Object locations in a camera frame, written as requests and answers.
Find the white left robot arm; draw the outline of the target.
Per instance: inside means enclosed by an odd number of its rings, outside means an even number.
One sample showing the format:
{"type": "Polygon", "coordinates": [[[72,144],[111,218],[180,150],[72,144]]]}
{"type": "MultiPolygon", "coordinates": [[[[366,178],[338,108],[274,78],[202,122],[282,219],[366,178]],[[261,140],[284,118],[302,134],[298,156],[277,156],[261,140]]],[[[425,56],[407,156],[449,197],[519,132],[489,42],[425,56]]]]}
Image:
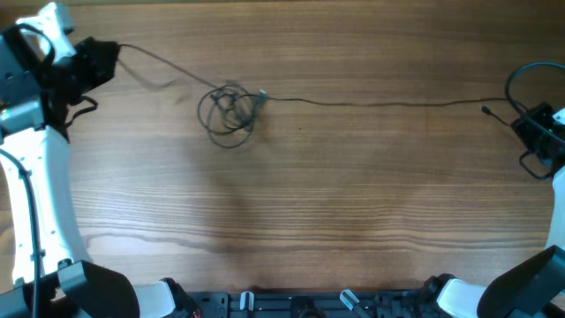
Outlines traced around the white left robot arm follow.
{"type": "Polygon", "coordinates": [[[79,234],[69,186],[69,113],[95,110],[89,92],[113,78],[119,47],[73,29],[62,4],[1,33],[1,165],[15,234],[13,288],[4,317],[167,317],[177,308],[164,281],[134,286],[95,265],[79,234]]]}

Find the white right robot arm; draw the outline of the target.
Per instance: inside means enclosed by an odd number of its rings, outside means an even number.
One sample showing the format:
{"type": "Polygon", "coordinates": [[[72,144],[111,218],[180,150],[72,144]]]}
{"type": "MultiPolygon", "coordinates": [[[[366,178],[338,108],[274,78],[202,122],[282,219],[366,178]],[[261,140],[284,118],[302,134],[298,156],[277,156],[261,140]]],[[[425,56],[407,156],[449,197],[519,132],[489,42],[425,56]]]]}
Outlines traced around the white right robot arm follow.
{"type": "Polygon", "coordinates": [[[447,317],[563,317],[552,300],[564,292],[564,110],[548,103],[526,111],[510,127],[526,146],[522,157],[535,155],[550,171],[554,210],[545,249],[494,279],[488,286],[450,275],[432,277],[418,293],[418,303],[447,317]]]}

